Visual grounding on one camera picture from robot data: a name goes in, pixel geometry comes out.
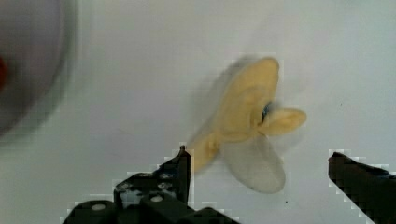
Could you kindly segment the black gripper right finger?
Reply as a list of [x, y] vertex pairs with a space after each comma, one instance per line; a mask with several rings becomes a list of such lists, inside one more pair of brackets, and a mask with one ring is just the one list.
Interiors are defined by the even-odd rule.
[[374, 224], [395, 224], [395, 175], [334, 152], [328, 159], [328, 177]]

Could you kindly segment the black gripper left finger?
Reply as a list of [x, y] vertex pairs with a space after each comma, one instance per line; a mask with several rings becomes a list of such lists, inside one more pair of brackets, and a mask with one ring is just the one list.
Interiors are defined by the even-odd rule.
[[62, 224], [240, 224], [211, 207], [188, 206], [191, 155], [185, 147], [151, 173], [138, 173], [113, 189], [113, 199], [76, 205]]

